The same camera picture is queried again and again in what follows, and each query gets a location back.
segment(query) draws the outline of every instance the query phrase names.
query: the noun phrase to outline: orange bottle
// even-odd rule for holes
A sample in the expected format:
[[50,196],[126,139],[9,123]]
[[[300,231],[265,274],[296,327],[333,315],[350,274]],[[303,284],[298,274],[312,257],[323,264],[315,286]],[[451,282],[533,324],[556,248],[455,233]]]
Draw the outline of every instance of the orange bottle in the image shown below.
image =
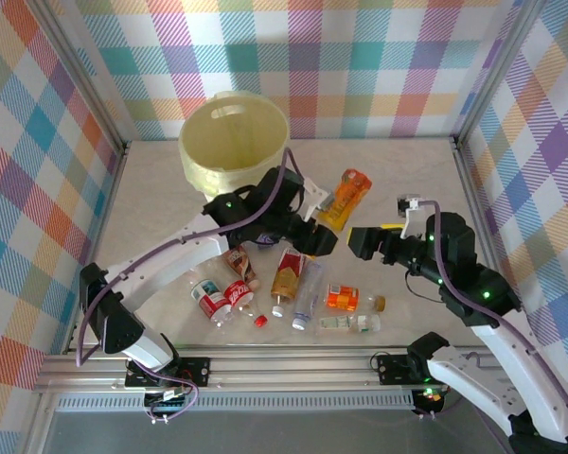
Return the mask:
[[328,285],[326,293],[326,306],[333,309],[348,310],[354,312],[360,310],[370,310],[383,312],[385,310],[385,297],[381,295],[362,295],[355,287]]
[[334,202],[326,213],[320,213],[318,218],[332,230],[341,232],[345,227],[351,212],[360,203],[372,182],[363,173],[354,168],[348,168],[341,177],[334,195]]

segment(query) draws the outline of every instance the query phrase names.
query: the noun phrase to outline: colorful plaid fabric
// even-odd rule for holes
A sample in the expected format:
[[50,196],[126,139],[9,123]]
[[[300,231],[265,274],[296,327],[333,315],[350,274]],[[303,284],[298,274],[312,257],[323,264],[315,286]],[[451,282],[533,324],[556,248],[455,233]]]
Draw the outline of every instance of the colorful plaid fabric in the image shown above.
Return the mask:
[[79,0],[77,7],[77,15],[54,8],[122,129],[160,140],[177,137],[184,119],[223,90],[271,98],[290,118],[293,138],[449,135],[470,106],[471,78],[485,63],[489,69],[481,43],[491,20],[509,3]]
[[549,0],[466,149],[507,278],[568,380],[568,0]]
[[453,130],[451,131],[452,135],[457,135],[461,131],[461,127],[463,126],[463,123],[465,123],[465,120],[467,119],[467,114],[469,113],[470,108],[473,106],[473,101],[475,100],[475,97],[482,90],[482,87],[484,87],[484,83],[486,82],[488,74],[490,74],[492,65],[497,61],[501,53],[503,43],[505,42],[505,39],[509,35],[509,31],[511,31],[511,29],[515,25],[515,21],[518,18],[518,14],[520,13],[520,10],[522,9],[523,5],[524,5],[524,0],[515,0],[513,2],[513,7],[509,11],[505,19],[505,22],[503,23],[503,26],[499,30],[496,40],[494,40],[494,44],[492,45],[492,48],[488,52],[488,56],[484,60],[484,64],[482,65],[482,68],[480,69],[477,78],[475,78],[475,82],[473,83],[471,91],[467,96],[467,99],[465,100],[465,104],[463,105],[461,114],[456,119],[456,123],[454,123]]
[[0,454],[64,341],[114,164],[24,1],[0,1]]

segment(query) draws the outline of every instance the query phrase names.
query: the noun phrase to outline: red bottle cap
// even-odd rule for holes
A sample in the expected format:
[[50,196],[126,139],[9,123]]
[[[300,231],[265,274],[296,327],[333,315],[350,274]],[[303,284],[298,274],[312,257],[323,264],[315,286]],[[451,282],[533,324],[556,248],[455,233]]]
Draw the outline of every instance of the red bottle cap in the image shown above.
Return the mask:
[[267,323],[267,317],[265,317],[264,315],[259,315],[255,319],[255,325],[258,326],[259,328],[261,328],[266,323]]

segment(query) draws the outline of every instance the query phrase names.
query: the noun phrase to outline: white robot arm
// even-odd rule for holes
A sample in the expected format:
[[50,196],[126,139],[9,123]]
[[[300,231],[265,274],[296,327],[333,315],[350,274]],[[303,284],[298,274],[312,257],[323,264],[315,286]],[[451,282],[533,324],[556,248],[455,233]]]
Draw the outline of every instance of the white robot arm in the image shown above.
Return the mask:
[[[205,260],[243,241],[285,238],[303,253],[330,253],[336,235],[311,218],[332,196],[286,167],[270,169],[257,186],[219,195],[187,226],[149,251],[102,270],[80,272],[80,305],[103,351],[124,353],[153,372],[176,369],[177,354],[165,336],[134,312],[157,290]],[[80,327],[80,344],[86,324]],[[79,357],[79,364],[84,358]]]
[[442,302],[484,342],[513,386],[477,368],[436,333],[408,348],[413,377],[459,391],[496,422],[516,452],[568,453],[568,386],[532,345],[520,301],[503,276],[477,263],[475,233],[465,220],[440,213],[439,206],[425,219],[426,205],[436,203],[399,199],[403,229],[353,228],[348,245],[363,260],[379,252],[384,264],[400,264],[438,285]]

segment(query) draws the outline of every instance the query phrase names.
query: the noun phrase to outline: plastic bottle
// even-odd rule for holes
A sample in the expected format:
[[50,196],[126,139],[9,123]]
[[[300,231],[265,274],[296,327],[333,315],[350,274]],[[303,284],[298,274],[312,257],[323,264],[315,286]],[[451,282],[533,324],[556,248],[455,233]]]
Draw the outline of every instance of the plastic bottle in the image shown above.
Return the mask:
[[293,328],[303,331],[307,327],[320,295],[323,276],[324,267],[315,260],[307,259],[301,273],[299,290],[296,292]]
[[329,284],[326,294],[326,306],[350,312],[356,310],[383,312],[385,310],[385,297],[360,292],[355,287]]
[[329,210],[326,213],[320,213],[318,218],[332,230],[341,232],[354,208],[371,186],[372,182],[362,172],[355,168],[348,168],[337,186],[334,202]]
[[250,290],[258,290],[260,287],[260,281],[253,270],[248,253],[246,253],[246,250],[241,244],[225,252],[222,257],[223,260],[225,260],[225,263],[227,263],[233,271],[241,276],[244,283],[250,288]]
[[272,284],[272,297],[275,298],[272,313],[276,317],[282,317],[284,305],[296,297],[304,263],[305,255],[293,248],[286,248],[282,253]]
[[377,314],[342,315],[320,319],[321,333],[367,333],[381,329]]
[[211,260],[209,273],[220,288],[224,288],[223,295],[227,298],[234,312],[236,309],[253,319],[255,325],[261,328],[267,323],[267,317],[258,310],[253,301],[255,293],[244,284],[241,276],[233,271],[224,260],[217,257]]
[[187,273],[191,285],[191,297],[198,303],[206,317],[218,328],[232,318],[231,303],[223,296],[217,285],[204,279],[197,270]]

